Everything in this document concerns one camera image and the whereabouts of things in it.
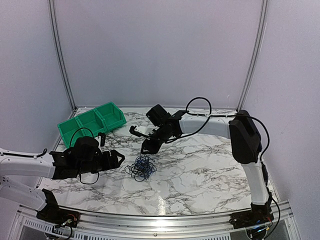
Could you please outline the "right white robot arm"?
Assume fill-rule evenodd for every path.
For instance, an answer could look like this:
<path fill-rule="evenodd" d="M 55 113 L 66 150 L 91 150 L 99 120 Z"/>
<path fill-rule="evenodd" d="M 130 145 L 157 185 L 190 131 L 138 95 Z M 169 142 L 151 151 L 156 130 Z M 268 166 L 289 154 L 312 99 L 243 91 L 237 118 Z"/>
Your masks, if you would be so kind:
<path fill-rule="evenodd" d="M 251 210 L 247 219 L 258 224 L 271 211 L 272 194 L 268 189 L 268 173 L 262 162 L 266 151 L 261 134 L 255 125 L 257 118 L 246 110 L 233 115 L 191 113 L 187 108 L 174 114 L 157 104 L 147 113 L 147 118 L 157 128 L 144 134 L 142 154 L 155 155 L 163 144 L 169 144 L 195 134 L 224 137 L 231 142 L 233 158 L 241 164 L 251 192 Z"/>

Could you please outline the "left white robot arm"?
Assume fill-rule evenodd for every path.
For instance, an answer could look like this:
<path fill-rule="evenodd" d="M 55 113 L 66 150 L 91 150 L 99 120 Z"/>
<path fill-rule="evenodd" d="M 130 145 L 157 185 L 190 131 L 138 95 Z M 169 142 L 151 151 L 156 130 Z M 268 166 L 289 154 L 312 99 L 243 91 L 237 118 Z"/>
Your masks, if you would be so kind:
<path fill-rule="evenodd" d="M 73 179 L 82 174 L 98 174 L 117 169 L 124 160 L 125 156 L 116 150 L 102 151 L 100 142 L 89 136 L 78 138 L 73 146 L 63 152 L 32 155 L 1 151 L 0 196 L 36 211 L 43 211 L 51 222 L 58 223 L 64 215 L 51 191 L 32 188 L 10 179 L 10 176 Z"/>

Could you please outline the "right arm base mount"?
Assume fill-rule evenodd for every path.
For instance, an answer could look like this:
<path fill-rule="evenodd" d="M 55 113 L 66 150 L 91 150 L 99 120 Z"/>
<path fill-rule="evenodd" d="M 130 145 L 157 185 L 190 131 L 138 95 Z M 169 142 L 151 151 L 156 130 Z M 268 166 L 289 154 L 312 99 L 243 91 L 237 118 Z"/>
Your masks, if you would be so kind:
<path fill-rule="evenodd" d="M 229 223 L 234 229 L 271 223 L 274 220 L 270 202 L 266 202 L 264 205 L 251 203 L 250 206 L 250 210 L 244 210 L 231 214 Z"/>

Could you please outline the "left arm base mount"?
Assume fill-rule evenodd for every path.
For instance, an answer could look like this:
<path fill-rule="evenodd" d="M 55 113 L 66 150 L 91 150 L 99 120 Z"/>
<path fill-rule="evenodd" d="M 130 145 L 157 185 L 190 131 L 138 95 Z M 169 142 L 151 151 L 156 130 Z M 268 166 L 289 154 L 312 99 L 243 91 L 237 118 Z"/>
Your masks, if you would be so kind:
<path fill-rule="evenodd" d="M 75 228 L 78 225 L 80 213 L 78 211 L 60 208 L 54 194 L 47 189 L 42 189 L 45 197 L 45 205 L 37 211 L 36 217 L 49 223 Z"/>

